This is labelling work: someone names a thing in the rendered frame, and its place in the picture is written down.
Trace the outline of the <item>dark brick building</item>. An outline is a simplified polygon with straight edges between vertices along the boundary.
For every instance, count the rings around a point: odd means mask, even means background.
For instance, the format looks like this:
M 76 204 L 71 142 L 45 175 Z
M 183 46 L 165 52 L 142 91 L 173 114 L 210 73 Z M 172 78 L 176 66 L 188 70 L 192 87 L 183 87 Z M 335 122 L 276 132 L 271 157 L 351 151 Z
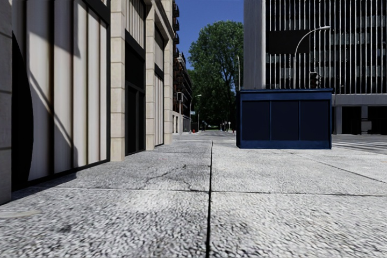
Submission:
M 172 0 L 172 26 L 175 32 L 173 39 L 173 130 L 175 133 L 191 130 L 192 81 L 187 72 L 186 59 L 179 51 L 180 24 L 178 5 Z

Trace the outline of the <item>trees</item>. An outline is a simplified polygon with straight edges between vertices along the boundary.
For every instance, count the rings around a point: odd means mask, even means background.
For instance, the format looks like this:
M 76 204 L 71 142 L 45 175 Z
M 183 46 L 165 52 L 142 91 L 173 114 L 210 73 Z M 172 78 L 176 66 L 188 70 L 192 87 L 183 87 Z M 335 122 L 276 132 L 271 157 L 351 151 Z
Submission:
M 202 94 L 194 101 L 199 120 L 236 129 L 237 55 L 242 83 L 243 24 L 227 20 L 206 25 L 191 44 L 189 54 L 193 94 Z

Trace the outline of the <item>blue booth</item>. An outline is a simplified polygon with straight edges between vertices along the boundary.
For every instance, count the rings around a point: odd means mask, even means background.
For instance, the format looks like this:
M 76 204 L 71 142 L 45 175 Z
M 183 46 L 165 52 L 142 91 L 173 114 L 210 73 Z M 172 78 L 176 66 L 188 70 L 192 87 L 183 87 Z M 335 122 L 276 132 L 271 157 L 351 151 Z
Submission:
M 331 89 L 242 90 L 236 146 L 244 149 L 331 149 Z

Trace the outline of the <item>pale stone building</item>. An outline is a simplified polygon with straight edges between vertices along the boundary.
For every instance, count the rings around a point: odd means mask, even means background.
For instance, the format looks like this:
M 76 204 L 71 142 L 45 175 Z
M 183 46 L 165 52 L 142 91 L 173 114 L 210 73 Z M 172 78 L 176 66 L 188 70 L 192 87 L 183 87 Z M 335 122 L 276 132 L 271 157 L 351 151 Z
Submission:
M 169 144 L 175 0 L 0 0 L 0 205 Z

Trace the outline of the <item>traffic light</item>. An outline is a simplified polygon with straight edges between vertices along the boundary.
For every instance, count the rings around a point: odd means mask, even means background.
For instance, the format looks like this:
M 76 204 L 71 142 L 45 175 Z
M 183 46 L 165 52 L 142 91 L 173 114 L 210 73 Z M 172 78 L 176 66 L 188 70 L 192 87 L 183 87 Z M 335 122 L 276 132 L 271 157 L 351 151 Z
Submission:
M 303 39 L 305 37 L 307 37 L 309 34 L 311 34 L 312 32 L 315 32 L 315 31 L 318 31 L 318 30 L 329 30 L 331 27 L 330 26 L 322 26 L 322 27 L 319 27 L 319 28 L 315 28 L 314 30 L 311 30 L 309 32 L 307 32 L 301 39 L 300 41 L 298 42 L 297 46 L 296 46 L 296 50 L 295 50 L 295 54 L 294 54 L 294 57 L 293 57 L 293 88 L 295 89 L 296 88 L 296 57 L 297 57 L 297 52 L 298 52 L 298 47 L 299 45 L 301 44 L 301 42 L 303 41 Z M 316 88 L 318 86 L 318 82 L 319 82 L 319 77 L 318 77 L 318 73 L 317 72 L 312 72 L 310 73 L 310 88 Z

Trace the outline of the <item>glass tower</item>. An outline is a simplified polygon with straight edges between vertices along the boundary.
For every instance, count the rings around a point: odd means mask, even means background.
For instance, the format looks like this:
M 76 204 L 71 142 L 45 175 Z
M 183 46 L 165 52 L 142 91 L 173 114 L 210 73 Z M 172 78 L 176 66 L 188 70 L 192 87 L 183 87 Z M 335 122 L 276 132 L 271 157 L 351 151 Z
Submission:
M 334 134 L 387 134 L 387 0 L 243 0 L 243 87 L 333 91 Z

